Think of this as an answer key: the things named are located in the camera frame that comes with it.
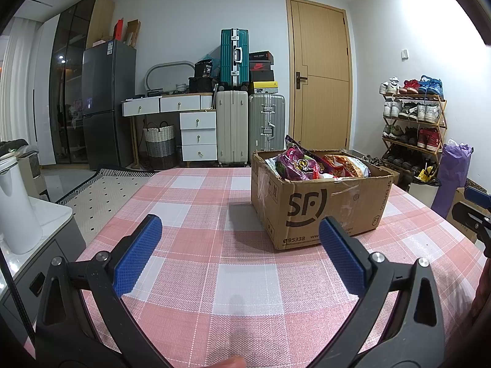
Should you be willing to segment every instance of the blue gripper pad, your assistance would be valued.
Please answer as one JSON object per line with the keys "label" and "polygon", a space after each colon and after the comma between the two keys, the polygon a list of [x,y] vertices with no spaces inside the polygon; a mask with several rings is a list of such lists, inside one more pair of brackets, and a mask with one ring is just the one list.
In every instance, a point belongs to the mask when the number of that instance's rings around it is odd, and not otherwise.
{"label": "blue gripper pad", "polygon": [[464,197],[484,209],[491,208],[491,196],[475,188],[467,187],[463,192]]}
{"label": "blue gripper pad", "polygon": [[321,220],[319,224],[319,240],[348,292],[360,297],[364,296],[366,292],[367,272],[347,246],[339,231],[327,218]]}
{"label": "blue gripper pad", "polygon": [[141,272],[148,263],[148,259],[155,250],[162,236],[162,221],[160,217],[153,216],[143,227],[125,255],[114,268],[113,287],[118,295],[124,295],[133,290]]}

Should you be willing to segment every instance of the white suitcase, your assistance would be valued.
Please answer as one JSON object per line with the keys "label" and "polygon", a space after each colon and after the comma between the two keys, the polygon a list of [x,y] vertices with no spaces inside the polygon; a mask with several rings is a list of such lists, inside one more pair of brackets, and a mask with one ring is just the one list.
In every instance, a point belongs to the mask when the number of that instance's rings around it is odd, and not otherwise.
{"label": "white suitcase", "polygon": [[217,149],[219,163],[247,163],[249,101],[245,91],[217,93]]}

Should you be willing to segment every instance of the marble countertop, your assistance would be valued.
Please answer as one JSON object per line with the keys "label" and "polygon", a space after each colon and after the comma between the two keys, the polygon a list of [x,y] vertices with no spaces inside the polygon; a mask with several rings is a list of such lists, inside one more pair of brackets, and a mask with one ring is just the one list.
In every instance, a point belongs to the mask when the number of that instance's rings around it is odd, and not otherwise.
{"label": "marble countertop", "polygon": [[[0,235],[0,249],[2,250],[5,260],[10,267],[10,272],[14,279],[19,275],[22,268],[30,262],[32,257],[48,242],[63,226],[73,217],[71,207],[57,205],[46,202],[35,197],[29,197],[34,213],[43,229],[43,236],[36,246],[23,255],[12,253],[7,244]],[[0,298],[6,290],[6,281],[0,272]]]}

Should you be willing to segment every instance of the refrigerator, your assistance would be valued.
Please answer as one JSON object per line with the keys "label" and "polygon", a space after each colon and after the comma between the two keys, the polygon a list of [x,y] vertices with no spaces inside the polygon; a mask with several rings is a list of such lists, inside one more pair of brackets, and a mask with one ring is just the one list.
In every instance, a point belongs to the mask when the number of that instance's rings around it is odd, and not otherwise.
{"label": "refrigerator", "polygon": [[83,53],[83,130],[92,170],[133,161],[129,117],[123,102],[134,96],[137,51],[112,40]]}

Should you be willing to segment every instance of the sf logo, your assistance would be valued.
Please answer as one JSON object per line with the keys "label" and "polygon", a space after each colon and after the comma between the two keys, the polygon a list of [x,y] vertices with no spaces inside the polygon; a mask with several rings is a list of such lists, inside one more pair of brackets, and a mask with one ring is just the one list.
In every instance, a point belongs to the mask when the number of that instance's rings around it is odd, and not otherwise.
{"label": "sf logo", "polygon": [[317,211],[315,214],[312,213],[312,209],[310,209],[311,213],[309,214],[311,217],[309,217],[306,220],[300,221],[300,222],[293,222],[293,221],[287,221],[286,226],[287,227],[303,227],[306,226],[307,224],[313,223],[316,221],[324,211],[324,207],[326,207],[326,202],[327,202],[327,190],[326,189],[321,189],[321,196],[319,197],[318,192],[307,192],[305,196],[302,194],[299,194],[298,192],[295,192],[294,194],[290,195],[290,206],[293,208],[293,211],[288,212],[289,217],[294,217],[297,216],[298,214],[301,213],[301,216],[307,216],[307,212],[309,211],[309,206],[316,206]]}

